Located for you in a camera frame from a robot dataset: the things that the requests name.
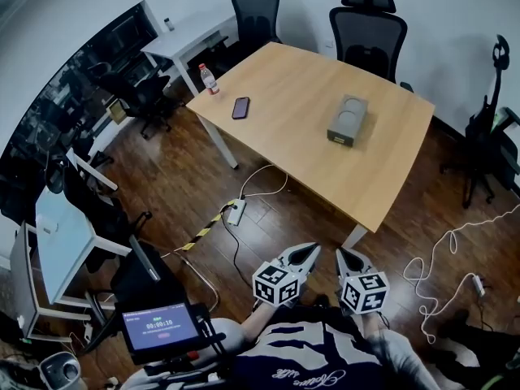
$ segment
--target wooden floor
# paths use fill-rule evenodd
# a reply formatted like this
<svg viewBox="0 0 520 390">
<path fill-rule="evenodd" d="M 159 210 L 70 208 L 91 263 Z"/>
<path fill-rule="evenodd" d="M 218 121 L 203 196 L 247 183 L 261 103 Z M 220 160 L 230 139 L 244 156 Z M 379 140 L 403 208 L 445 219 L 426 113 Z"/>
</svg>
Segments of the wooden floor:
<svg viewBox="0 0 520 390">
<path fill-rule="evenodd" d="M 140 124 L 132 125 L 108 149 L 115 163 L 104 170 L 119 185 L 118 197 L 131 217 L 142 210 L 153 212 L 154 218 L 148 222 L 142 237 L 166 251 L 189 241 L 225 202 L 238 196 L 246 178 L 266 164 L 253 151 L 226 137 L 240 164 L 237 170 L 232 170 L 194 114 L 179 109 L 170 122 L 171 132 L 159 130 L 148 141 L 138 134 Z M 513 193 L 504 191 L 492 180 L 496 189 L 492 205 L 485 202 L 483 191 L 477 189 L 474 205 L 463 210 L 461 176 L 439 173 L 440 163 L 452 157 L 454 146 L 453 139 L 438 128 L 430 127 L 387 218 L 375 234 L 367 234 L 356 246 L 378 269 L 386 272 L 391 283 L 391 299 L 383 312 L 392 329 L 408 336 L 419 352 L 427 346 L 419 330 L 423 317 L 418 307 L 424 301 L 414 295 L 414 286 L 403 279 L 405 265 L 414 256 L 424 258 L 429 264 L 431 247 L 444 232 L 468 221 L 494 217 L 518 203 Z M 283 182 L 284 173 L 269 168 L 250 181 L 246 192 L 270 192 Z M 457 235 L 456 255 L 449 253 L 445 241 L 438 249 L 434 273 L 421 293 L 438 296 L 446 302 L 465 273 L 478 273 L 490 287 L 483 301 L 484 319 L 496 330 L 504 331 L 519 312 L 519 224 L 520 210 L 494 225 L 469 227 Z M 317 293 L 333 298 L 338 288 L 334 251 L 353 227 L 348 217 L 296 181 L 289 180 L 285 190 L 277 195 L 248 200 L 240 226 L 232 228 L 240 240 L 237 263 L 250 277 L 262 261 L 272 259 L 285 248 L 317 241 L 323 251 L 307 282 L 310 290 L 305 298 L 310 300 Z M 222 302 L 214 316 L 243 321 L 250 312 L 253 298 L 232 265 L 234 249 L 234 240 L 222 224 L 217 224 L 186 255 L 220 291 Z M 209 304 L 209 291 L 189 270 L 175 257 L 167 261 L 185 282 L 190 296 Z M 470 308 L 471 323 L 479 325 L 470 280 L 446 315 L 460 307 Z M 427 329 L 434 331 L 435 326 L 436 321 L 432 320 Z M 515 327 L 512 323 L 509 330 Z M 125 380 L 136 369 L 121 336 L 107 340 L 96 353 L 83 357 L 81 362 L 91 388 L 100 387 L 105 378 L 112 375 Z M 440 384 L 443 388 L 453 386 L 442 379 Z"/>
</svg>

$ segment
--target timer display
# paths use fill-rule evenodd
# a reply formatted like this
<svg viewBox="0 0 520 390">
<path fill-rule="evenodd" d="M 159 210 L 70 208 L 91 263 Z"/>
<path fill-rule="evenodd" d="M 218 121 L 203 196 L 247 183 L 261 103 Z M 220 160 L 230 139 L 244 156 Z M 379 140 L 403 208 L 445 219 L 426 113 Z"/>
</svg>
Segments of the timer display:
<svg viewBox="0 0 520 390">
<path fill-rule="evenodd" d="M 174 344 L 198 336 L 184 303 L 123 314 L 134 350 Z"/>
</svg>

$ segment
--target white cable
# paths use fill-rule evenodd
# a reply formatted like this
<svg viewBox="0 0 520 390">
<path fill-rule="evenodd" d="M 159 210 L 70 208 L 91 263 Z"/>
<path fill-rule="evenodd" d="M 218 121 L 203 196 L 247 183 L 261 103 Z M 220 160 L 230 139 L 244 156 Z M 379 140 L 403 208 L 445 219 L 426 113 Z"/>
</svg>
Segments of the white cable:
<svg viewBox="0 0 520 390">
<path fill-rule="evenodd" d="M 72 343 L 71 343 L 70 347 L 68 345 L 65 345 L 64 342 L 61 342 L 60 344 L 63 345 L 66 349 L 68 349 L 71 352 L 71 354 L 74 355 L 74 357 L 76 356 L 76 351 L 74 351 L 74 349 L 72 348 Z"/>
<path fill-rule="evenodd" d="M 456 235 L 457 232 L 461 231 L 462 229 L 464 229 L 464 228 L 466 228 L 468 226 L 477 227 L 479 225 L 484 225 L 486 223 L 494 223 L 498 219 L 502 219 L 506 215 L 512 214 L 519 207 L 520 207 L 520 204 L 517 204 L 512 210 L 507 211 L 507 212 L 505 212 L 502 215 L 497 215 L 494 219 L 487 219 L 486 221 L 482 221 L 482 222 L 479 222 L 479 223 L 465 223 L 462 227 L 455 228 L 453 230 L 448 230 L 447 232 L 445 232 L 444 235 L 440 238 L 440 240 L 435 243 L 435 245 L 433 246 L 433 249 L 431 250 L 430 270 L 428 271 L 428 274 L 426 276 L 424 276 L 424 260 L 422 258 L 420 258 L 420 257 L 412 258 L 409 261 L 409 263 L 406 265 L 405 269 L 403 270 L 403 277 L 406 280 L 408 280 L 408 281 L 412 281 L 412 282 L 417 281 L 417 283 L 415 284 L 415 294 L 418 297 L 421 297 L 422 299 L 426 299 L 428 301 L 433 301 L 434 302 L 433 309 L 431 310 L 431 312 L 428 312 L 427 307 L 425 305 L 419 306 L 419 313 L 421 315 L 424 315 L 424 320 L 421 323 L 421 331 L 426 336 L 426 338 L 428 339 L 428 342 L 430 344 L 433 344 L 434 342 L 436 342 L 436 336 L 433 335 L 433 334 L 429 334 L 428 332 L 426 332 L 424 330 L 424 326 L 425 326 L 427 320 L 429 318 L 431 318 L 432 316 L 437 316 L 438 314 L 442 314 L 444 312 L 444 310 L 449 306 L 449 304 L 455 299 L 455 297 L 457 296 L 457 294 L 461 290 L 461 287 L 464 284 L 464 282 L 466 281 L 466 279 L 468 279 L 469 277 L 476 276 L 475 273 L 468 273 L 468 274 L 466 274 L 464 276 L 464 278 L 462 279 L 461 283 L 458 285 L 457 291 L 455 292 L 453 297 L 442 307 L 442 309 L 437 310 L 437 308 L 439 307 L 439 300 L 436 297 L 426 297 L 426 296 L 423 296 L 418 291 L 418 288 L 419 288 L 421 282 L 424 281 L 424 280 L 427 280 L 430 277 L 430 275 L 431 275 L 431 269 L 433 268 L 433 262 L 434 262 L 434 259 L 435 259 L 435 252 L 436 252 L 437 245 L 439 245 L 439 243 L 447 235 L 449 235 L 449 252 L 451 254 L 455 254 L 457 252 L 457 235 Z M 410 265 L 413 262 L 415 262 L 415 261 L 419 261 L 421 263 L 421 275 L 418 278 L 408 277 L 406 275 L 406 271 L 408 270 Z"/>
<path fill-rule="evenodd" d="M 74 338 L 76 338 L 78 340 L 78 342 L 81 344 L 81 346 L 84 348 L 85 346 L 83 345 L 83 342 L 78 338 L 78 335 L 76 335 L 74 332 L 71 332 L 70 334 L 68 334 L 68 337 L 71 338 L 72 336 L 74 336 Z"/>
<path fill-rule="evenodd" d="M 255 171 L 253 174 L 251 174 L 251 176 L 249 178 L 247 178 L 244 182 L 244 184 L 242 185 L 242 188 L 240 189 L 240 195 L 239 195 L 239 198 L 242 199 L 242 196 L 243 197 L 260 197 L 262 195 L 275 195 L 276 193 L 280 193 L 284 190 L 285 188 L 285 185 L 287 184 L 287 181 L 289 179 L 289 175 L 286 173 L 285 174 L 285 182 L 284 184 L 282 185 L 282 187 L 280 189 L 278 189 L 277 191 L 274 191 L 274 192 L 268 192 L 268 193 L 250 193 L 248 195 L 243 195 L 244 194 L 244 188 L 245 186 L 247 185 L 247 183 L 251 180 L 251 178 L 253 176 L 255 176 L 257 173 L 259 173 L 260 171 L 263 171 L 264 169 L 267 169 L 268 167 L 273 167 L 274 165 L 266 165 L 264 167 L 261 167 L 260 169 L 258 169 L 257 171 Z"/>
</svg>

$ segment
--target person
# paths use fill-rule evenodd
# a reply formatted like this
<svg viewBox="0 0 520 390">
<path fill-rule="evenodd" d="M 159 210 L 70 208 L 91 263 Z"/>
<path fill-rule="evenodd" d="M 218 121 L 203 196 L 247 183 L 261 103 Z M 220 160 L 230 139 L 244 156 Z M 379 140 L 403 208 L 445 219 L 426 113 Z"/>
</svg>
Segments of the person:
<svg viewBox="0 0 520 390">
<path fill-rule="evenodd" d="M 431 360 L 440 372 L 470 390 L 520 388 L 520 336 L 484 331 L 466 324 L 467 310 L 459 310 L 438 331 L 474 352 L 478 367 L 463 366 L 451 351 L 433 350 Z"/>
<path fill-rule="evenodd" d="M 254 344 L 234 357 L 231 378 L 251 390 L 439 390 L 404 336 L 379 331 L 377 314 L 358 323 L 323 299 L 279 310 L 262 303 L 242 323 Z"/>
</svg>

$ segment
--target black office chair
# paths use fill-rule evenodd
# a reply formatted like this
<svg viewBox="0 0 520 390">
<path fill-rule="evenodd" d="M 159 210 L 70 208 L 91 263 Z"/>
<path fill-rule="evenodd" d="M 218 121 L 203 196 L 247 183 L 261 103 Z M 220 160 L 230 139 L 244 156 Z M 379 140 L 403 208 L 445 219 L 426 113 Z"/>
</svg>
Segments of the black office chair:
<svg viewBox="0 0 520 390">
<path fill-rule="evenodd" d="M 166 118 L 175 107 L 182 105 L 182 102 L 164 95 L 164 87 L 170 79 L 168 76 L 153 76 L 134 87 L 118 72 L 107 68 L 106 63 L 94 65 L 89 71 L 96 85 L 112 93 L 128 106 L 125 107 L 127 116 L 139 117 L 145 121 L 141 129 L 143 138 L 149 138 L 145 130 L 156 119 L 166 126 L 167 132 L 171 130 Z"/>
<path fill-rule="evenodd" d="M 153 383 L 151 388 L 168 388 L 170 384 L 182 383 L 182 388 L 187 389 L 206 389 L 211 390 L 225 388 L 239 388 L 240 385 L 231 385 L 228 381 L 228 356 L 229 353 L 222 353 L 220 344 L 226 338 L 222 332 L 216 333 L 210 323 L 210 314 L 203 304 L 190 304 L 188 296 L 185 292 L 183 284 L 171 272 L 170 268 L 161 259 L 160 254 L 145 242 L 139 242 L 134 245 L 133 251 L 122 260 L 119 269 L 116 271 L 109 290 L 88 290 L 85 298 L 90 304 L 93 311 L 94 333 L 92 340 L 77 354 L 92 353 L 99 345 L 108 337 L 117 335 L 124 328 L 122 314 L 128 311 L 134 312 L 131 308 L 160 308 L 164 306 L 177 305 L 185 302 L 189 307 L 193 317 L 197 320 L 198 325 L 204 331 L 203 337 L 198 342 L 192 342 L 188 347 L 183 345 L 182 341 L 167 350 L 167 356 L 164 356 L 165 350 L 159 347 L 151 349 L 145 355 L 145 358 L 164 357 L 160 362 L 154 362 L 144 366 L 144 377 L 148 376 L 149 381 Z M 137 258 L 137 248 L 146 255 L 150 265 L 155 269 L 159 281 L 153 281 L 145 270 L 140 260 Z M 113 293 L 116 300 L 114 304 L 115 310 L 110 317 L 107 317 L 102 309 L 102 301 L 98 299 L 101 293 Z M 196 351 L 207 348 L 212 345 L 219 349 L 213 358 L 207 357 L 197 360 L 197 364 L 193 365 L 193 354 Z M 146 364 L 147 361 L 139 355 L 140 351 L 131 353 L 132 360 L 136 364 Z M 208 381 L 208 375 L 215 373 L 219 379 L 217 381 Z M 149 383 L 142 383 L 140 387 L 150 387 Z"/>
<path fill-rule="evenodd" d="M 90 166 L 96 168 L 104 163 L 114 162 L 112 157 L 103 152 L 97 152 L 93 158 L 89 156 L 90 148 L 94 143 L 94 136 L 90 131 L 84 134 L 84 130 L 92 128 L 96 119 L 94 117 L 85 119 L 83 107 L 78 106 L 71 114 L 68 114 L 63 108 L 47 98 L 41 99 L 39 104 L 42 121 L 54 125 L 62 134 L 68 134 L 71 130 L 74 131 L 68 145 L 74 149 L 74 153 L 80 158 L 87 163 L 90 162 Z"/>
<path fill-rule="evenodd" d="M 17 224 L 35 225 L 35 205 L 45 186 L 40 163 L 4 154 L 0 158 L 0 210 Z"/>
<path fill-rule="evenodd" d="M 58 168 L 58 171 L 61 172 L 61 189 L 63 189 L 67 200 L 84 213 L 98 236 L 120 245 L 129 246 L 130 236 L 137 236 L 146 221 L 152 218 L 152 214 L 148 211 L 142 212 L 133 223 L 129 223 L 128 216 L 124 212 L 119 199 L 115 197 L 101 198 L 89 188 L 81 178 L 80 173 L 66 158 L 55 159 L 54 164 L 57 161 L 59 161 L 59 164 L 53 171 Z M 55 192 L 59 189 L 58 185 L 58 188 L 51 189 L 51 191 Z M 106 259 L 114 257 L 113 253 L 94 248 L 85 260 L 85 265 L 90 273 L 94 273 L 99 270 Z"/>
<path fill-rule="evenodd" d="M 87 98 L 83 96 L 83 84 L 72 69 L 66 70 L 59 79 L 62 87 L 69 86 L 71 92 L 71 100 L 74 106 L 83 106 Z"/>
<path fill-rule="evenodd" d="M 397 59 L 408 26 L 393 15 L 393 0 L 341 0 L 329 17 L 336 39 L 337 58 L 355 67 L 396 82 Z M 401 83 L 401 87 L 413 91 Z"/>
<path fill-rule="evenodd" d="M 218 55 L 216 68 L 225 73 L 265 44 L 281 43 L 276 35 L 280 0 L 232 0 L 239 41 Z"/>
<path fill-rule="evenodd" d="M 505 117 L 501 123 L 493 127 L 498 96 L 501 91 L 502 72 L 509 67 L 509 44 L 503 36 L 497 36 L 498 42 L 493 47 L 493 63 L 496 70 L 495 89 L 491 103 L 484 97 L 482 110 L 470 118 L 466 126 L 466 138 L 463 149 L 468 161 L 466 163 L 450 163 L 440 166 L 440 172 L 448 169 L 464 171 L 464 197 L 462 206 L 468 208 L 478 182 L 487 190 L 487 203 L 495 197 L 486 175 L 493 174 L 506 189 L 514 186 L 514 178 L 520 175 L 518 165 L 518 148 L 505 134 L 505 129 L 512 123 L 520 125 L 520 118 L 509 108 L 504 108 Z"/>
</svg>

